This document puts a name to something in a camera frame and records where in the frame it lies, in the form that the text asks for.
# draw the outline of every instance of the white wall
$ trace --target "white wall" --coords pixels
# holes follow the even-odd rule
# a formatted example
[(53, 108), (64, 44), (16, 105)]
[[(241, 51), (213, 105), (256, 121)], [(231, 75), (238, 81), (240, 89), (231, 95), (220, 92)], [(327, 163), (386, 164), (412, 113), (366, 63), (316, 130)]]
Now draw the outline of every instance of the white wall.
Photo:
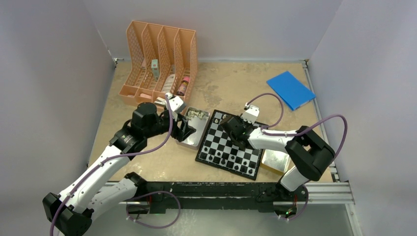
[[(336, 165), (366, 236), (416, 235), (417, 2), (344, 0), (310, 64), (323, 116), (346, 115)], [(336, 147), (342, 123), (326, 124)]]
[(86, 168), (113, 63), (81, 0), (0, 1), (0, 235), (47, 235), (42, 198)]
[(199, 59), (294, 60), (313, 54), (342, 0), (84, 0), (113, 57), (130, 58), (132, 20), (197, 31)]

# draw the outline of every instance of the gray floor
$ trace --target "gray floor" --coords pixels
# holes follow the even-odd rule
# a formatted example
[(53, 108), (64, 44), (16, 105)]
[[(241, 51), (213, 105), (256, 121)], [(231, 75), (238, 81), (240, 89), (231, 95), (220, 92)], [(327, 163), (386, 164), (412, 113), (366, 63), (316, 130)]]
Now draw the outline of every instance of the gray floor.
[[(144, 215), (142, 221), (164, 225), (176, 216)], [(98, 218), (86, 236), (352, 236), (344, 205), (309, 205), (303, 215), (289, 223), (272, 213), (255, 210), (183, 210), (179, 220), (169, 228), (149, 229), (126, 220), (125, 206), (119, 205)]]

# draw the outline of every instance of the bottle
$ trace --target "bottle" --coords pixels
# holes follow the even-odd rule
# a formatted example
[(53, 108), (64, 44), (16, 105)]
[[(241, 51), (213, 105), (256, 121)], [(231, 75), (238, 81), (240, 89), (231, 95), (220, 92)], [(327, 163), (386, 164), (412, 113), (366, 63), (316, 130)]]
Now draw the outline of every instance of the bottle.
[(184, 96), (185, 91), (187, 90), (187, 86), (190, 83), (190, 77), (186, 76), (182, 79), (181, 84), (178, 87), (177, 95), (178, 96)]

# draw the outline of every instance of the table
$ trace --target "table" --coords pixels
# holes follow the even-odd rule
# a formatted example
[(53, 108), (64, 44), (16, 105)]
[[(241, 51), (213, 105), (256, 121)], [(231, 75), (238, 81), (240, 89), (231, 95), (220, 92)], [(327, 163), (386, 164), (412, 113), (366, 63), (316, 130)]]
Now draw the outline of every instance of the table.
[[(129, 61), (117, 64), (91, 152), (90, 164), (100, 156), (114, 133), (120, 130), (124, 122), (132, 117), (132, 112), (135, 110), (135, 107), (125, 105), (118, 95), (130, 70), (131, 63)], [(210, 113), (217, 109), (231, 114), (240, 114), (245, 103), (253, 97), (264, 92), (273, 92), (266, 81), (285, 71), (290, 71), (308, 87), (301, 63), (199, 63), (197, 78), (188, 105)], [(253, 104), (260, 108), (257, 121), (272, 124), (279, 118), (281, 108), (274, 97), (264, 96)], [(294, 112), (284, 105), (284, 117), (272, 129), (294, 130), (302, 125), (310, 126), (316, 122), (317, 114), (312, 102)], [(319, 127), (316, 127), (314, 131), (322, 135)], [(159, 145), (164, 139), (165, 135), (148, 139), (148, 146), (145, 150)], [(196, 155), (196, 150), (179, 146), (174, 139), (170, 139), (158, 151), (135, 157), (131, 163), (114, 174), (110, 181), (119, 181), (129, 172), (136, 172), (148, 181), (252, 181), (225, 170), (198, 163), (195, 161)], [(280, 175), (259, 168), (256, 182), (277, 182), (279, 178)], [(333, 182), (329, 168), (319, 181)]]

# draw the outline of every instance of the blue book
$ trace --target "blue book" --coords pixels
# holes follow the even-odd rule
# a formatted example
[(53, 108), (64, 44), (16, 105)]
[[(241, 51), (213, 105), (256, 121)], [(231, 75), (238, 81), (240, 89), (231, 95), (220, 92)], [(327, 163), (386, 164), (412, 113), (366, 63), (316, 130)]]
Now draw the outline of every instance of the blue book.
[(268, 80), (267, 84), (293, 111), (316, 97), (288, 71)]

